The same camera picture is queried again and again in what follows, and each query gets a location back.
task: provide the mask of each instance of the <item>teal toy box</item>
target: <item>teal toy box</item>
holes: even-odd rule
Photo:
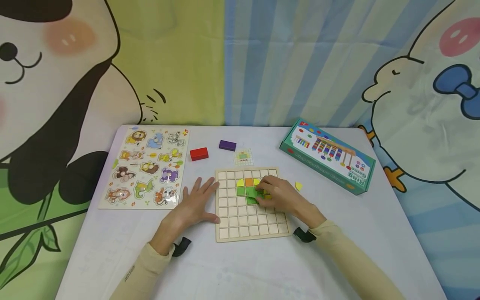
[[[375,159],[298,119],[280,149],[355,195],[368,190]]]

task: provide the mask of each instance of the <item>yellow semicircle piece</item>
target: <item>yellow semicircle piece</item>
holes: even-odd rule
[[[303,187],[303,184],[301,184],[300,182],[296,181],[295,182],[295,188],[297,189],[297,191],[300,192],[300,190],[302,189]]]

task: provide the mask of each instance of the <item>hand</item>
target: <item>hand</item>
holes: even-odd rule
[[[174,240],[188,227],[201,221],[220,223],[220,218],[205,211],[205,205],[212,197],[219,183],[211,177],[204,185],[202,178],[198,178],[193,188],[188,193],[188,188],[183,188],[183,200],[165,216],[160,223],[150,245],[160,254],[167,255]]]
[[[274,207],[280,211],[288,212],[310,228],[316,228],[326,221],[325,216],[318,208],[308,202],[284,179],[272,175],[265,176],[255,189],[265,190],[272,195],[272,199],[257,197],[256,200],[261,206]]]

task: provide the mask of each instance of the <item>red block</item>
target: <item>red block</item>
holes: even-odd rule
[[[205,148],[190,150],[190,157],[192,158],[192,161],[208,158],[207,148],[205,147]]]

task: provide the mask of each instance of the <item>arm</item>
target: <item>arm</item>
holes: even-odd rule
[[[198,178],[192,188],[183,189],[183,200],[162,220],[152,240],[140,252],[137,260],[115,288],[110,300],[147,300],[152,295],[158,276],[163,273],[172,257],[173,241],[188,227],[201,222],[219,223],[220,219],[205,211],[205,205],[218,182],[210,178],[200,187]]]
[[[362,299],[404,299],[370,257],[347,238],[339,227],[328,221],[315,205],[303,198],[288,181],[265,176],[256,188],[272,195],[271,200],[258,197],[260,205],[290,212],[310,228],[309,231],[317,237],[318,247],[327,252]]]

